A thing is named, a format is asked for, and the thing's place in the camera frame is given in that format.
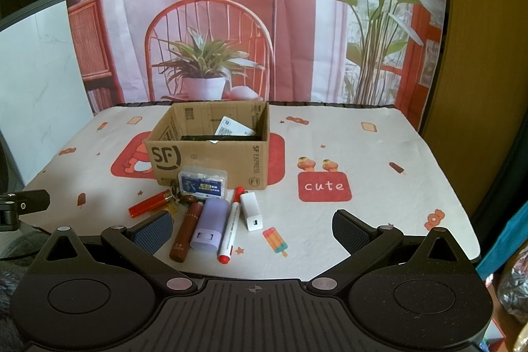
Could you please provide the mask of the red lighter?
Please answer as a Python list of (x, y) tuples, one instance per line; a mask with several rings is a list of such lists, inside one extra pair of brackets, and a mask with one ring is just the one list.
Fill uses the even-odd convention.
[(172, 193), (167, 190), (149, 197), (140, 203), (130, 207), (128, 209), (129, 216), (132, 218), (139, 217), (146, 212), (158, 209), (163, 205), (167, 204), (172, 199)]

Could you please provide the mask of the black key bunch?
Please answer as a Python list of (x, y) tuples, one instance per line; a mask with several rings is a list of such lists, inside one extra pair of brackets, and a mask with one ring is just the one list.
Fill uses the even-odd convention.
[(180, 207), (189, 207), (199, 200), (192, 194), (182, 193), (179, 183), (172, 180), (167, 194), (167, 211), (172, 215), (178, 214)]

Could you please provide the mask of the white charger adapter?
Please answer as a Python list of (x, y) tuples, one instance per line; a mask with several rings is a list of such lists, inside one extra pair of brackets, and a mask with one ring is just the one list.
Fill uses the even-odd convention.
[(259, 210), (259, 203), (254, 192), (241, 194), (241, 204), (248, 231), (259, 231), (263, 228), (263, 218)]

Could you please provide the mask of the printed living room backdrop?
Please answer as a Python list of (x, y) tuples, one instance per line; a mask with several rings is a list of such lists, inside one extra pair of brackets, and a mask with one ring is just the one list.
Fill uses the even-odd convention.
[(92, 111), (203, 98), (393, 105), (420, 126), (446, 0), (66, 0)]

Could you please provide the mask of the dark red lipstick tube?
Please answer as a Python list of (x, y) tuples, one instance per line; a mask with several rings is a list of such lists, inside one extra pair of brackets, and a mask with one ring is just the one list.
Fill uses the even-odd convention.
[(189, 206), (169, 253), (169, 257), (173, 261), (182, 263), (185, 260), (202, 209), (203, 203), (200, 201), (194, 202)]

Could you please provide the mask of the clear plastic case blue label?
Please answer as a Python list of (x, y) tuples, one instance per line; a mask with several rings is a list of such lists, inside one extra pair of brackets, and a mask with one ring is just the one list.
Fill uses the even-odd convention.
[(198, 199), (222, 199), (227, 186), (227, 173), (222, 170), (185, 166), (178, 173), (180, 192)]

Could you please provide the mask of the red capped white marker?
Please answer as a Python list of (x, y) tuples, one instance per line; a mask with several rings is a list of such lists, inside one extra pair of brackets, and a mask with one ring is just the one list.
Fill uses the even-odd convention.
[(244, 194), (244, 192), (245, 189), (243, 187), (238, 187), (234, 193), (231, 210), (227, 222), (225, 224), (224, 235), (222, 238), (221, 245), (218, 249), (217, 260), (222, 265), (228, 264), (231, 260), (241, 212), (241, 195)]

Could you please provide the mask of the white printed card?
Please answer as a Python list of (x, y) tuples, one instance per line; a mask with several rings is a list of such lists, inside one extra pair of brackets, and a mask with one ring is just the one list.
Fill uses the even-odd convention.
[(228, 116), (222, 117), (215, 131), (215, 136), (252, 137), (255, 134), (253, 129)]

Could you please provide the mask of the lavender rectangular power bank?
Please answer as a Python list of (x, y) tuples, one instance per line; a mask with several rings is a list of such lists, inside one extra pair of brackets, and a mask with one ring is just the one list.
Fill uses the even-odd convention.
[(225, 199), (207, 199), (191, 238), (191, 248), (216, 253), (222, 241), (229, 212), (230, 205)]

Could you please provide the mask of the brown SF cardboard box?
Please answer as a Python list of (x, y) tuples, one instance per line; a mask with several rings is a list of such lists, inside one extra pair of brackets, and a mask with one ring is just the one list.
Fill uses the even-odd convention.
[[(262, 141), (181, 141), (182, 135), (215, 135), (223, 116), (253, 129)], [(269, 104), (265, 101), (176, 103), (145, 145), (157, 182), (167, 185), (185, 166), (222, 170), (229, 188), (261, 190), (269, 175)]]

